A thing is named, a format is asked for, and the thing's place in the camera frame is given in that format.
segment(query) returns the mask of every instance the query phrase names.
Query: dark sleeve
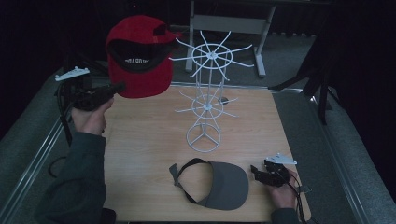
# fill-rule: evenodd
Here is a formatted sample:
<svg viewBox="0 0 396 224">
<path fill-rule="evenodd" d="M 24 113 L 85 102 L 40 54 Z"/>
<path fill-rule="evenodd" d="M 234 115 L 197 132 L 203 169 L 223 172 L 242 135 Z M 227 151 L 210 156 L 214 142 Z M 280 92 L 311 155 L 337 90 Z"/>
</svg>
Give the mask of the dark sleeve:
<svg viewBox="0 0 396 224">
<path fill-rule="evenodd" d="M 278 208 L 271 214 L 273 224 L 299 224 L 297 212 L 293 208 Z"/>
<path fill-rule="evenodd" d="M 62 171 L 35 210 L 38 223 L 99 223 L 106 198 L 105 145 L 99 135 L 74 135 Z"/>
</svg>

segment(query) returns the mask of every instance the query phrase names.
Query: cap logo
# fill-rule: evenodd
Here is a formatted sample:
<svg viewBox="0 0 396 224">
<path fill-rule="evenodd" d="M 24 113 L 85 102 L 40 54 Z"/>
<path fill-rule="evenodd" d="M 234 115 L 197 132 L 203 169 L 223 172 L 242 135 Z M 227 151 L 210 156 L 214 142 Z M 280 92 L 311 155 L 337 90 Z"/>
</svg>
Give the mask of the cap logo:
<svg viewBox="0 0 396 224">
<path fill-rule="evenodd" d="M 126 63 L 138 63 L 138 64 L 144 64 L 144 63 L 148 63 L 149 60 L 146 59 L 141 59 L 141 58 L 134 58 L 134 59 L 126 59 L 125 60 Z"/>
</svg>

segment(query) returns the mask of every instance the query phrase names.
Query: cap brim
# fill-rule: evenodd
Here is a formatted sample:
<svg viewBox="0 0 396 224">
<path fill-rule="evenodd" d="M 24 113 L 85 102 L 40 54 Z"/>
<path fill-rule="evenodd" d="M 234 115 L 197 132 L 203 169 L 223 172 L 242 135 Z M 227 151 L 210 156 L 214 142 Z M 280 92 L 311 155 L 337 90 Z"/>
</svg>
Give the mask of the cap brim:
<svg viewBox="0 0 396 224">
<path fill-rule="evenodd" d="M 198 204 L 219 210 L 234 210 L 242 206 L 248 197 L 248 176 L 234 164 L 209 162 L 213 168 L 212 189 Z"/>
</svg>

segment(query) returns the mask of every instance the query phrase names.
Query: vr controller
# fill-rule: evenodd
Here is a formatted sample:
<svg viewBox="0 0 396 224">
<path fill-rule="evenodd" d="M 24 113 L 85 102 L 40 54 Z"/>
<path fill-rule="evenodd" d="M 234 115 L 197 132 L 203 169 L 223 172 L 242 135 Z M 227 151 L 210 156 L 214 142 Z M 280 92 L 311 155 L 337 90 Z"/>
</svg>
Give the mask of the vr controller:
<svg viewBox="0 0 396 224">
<path fill-rule="evenodd" d="M 103 87 L 80 90 L 75 94 L 73 107 L 85 111 L 93 111 L 114 97 L 114 94 L 124 91 L 125 83 L 108 84 Z"/>
<path fill-rule="evenodd" d="M 262 182 L 265 185 L 281 187 L 290 180 L 290 174 L 288 169 L 283 163 L 297 164 L 296 161 L 292 161 L 289 158 L 277 154 L 274 157 L 267 157 L 264 160 L 264 167 L 267 172 L 259 171 L 253 165 L 250 165 L 250 171 L 254 174 L 254 179 Z"/>
</svg>

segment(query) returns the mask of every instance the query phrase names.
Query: hand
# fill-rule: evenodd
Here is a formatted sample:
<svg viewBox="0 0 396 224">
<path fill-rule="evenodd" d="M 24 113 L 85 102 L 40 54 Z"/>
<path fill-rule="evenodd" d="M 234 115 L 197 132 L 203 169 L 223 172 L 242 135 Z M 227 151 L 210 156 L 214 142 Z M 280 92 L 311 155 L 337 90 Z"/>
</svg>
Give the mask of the hand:
<svg viewBox="0 0 396 224">
<path fill-rule="evenodd" d="M 289 170 L 289 174 L 297 178 L 297 173 Z M 296 180 L 292 176 L 289 183 L 294 187 Z M 297 195 L 288 184 L 279 188 L 274 186 L 267 186 L 267 188 L 276 208 L 295 208 Z"/>
<path fill-rule="evenodd" d="M 93 111 L 72 109 L 72 118 L 77 132 L 102 135 L 106 127 L 105 112 L 113 105 L 114 98 Z"/>
</svg>

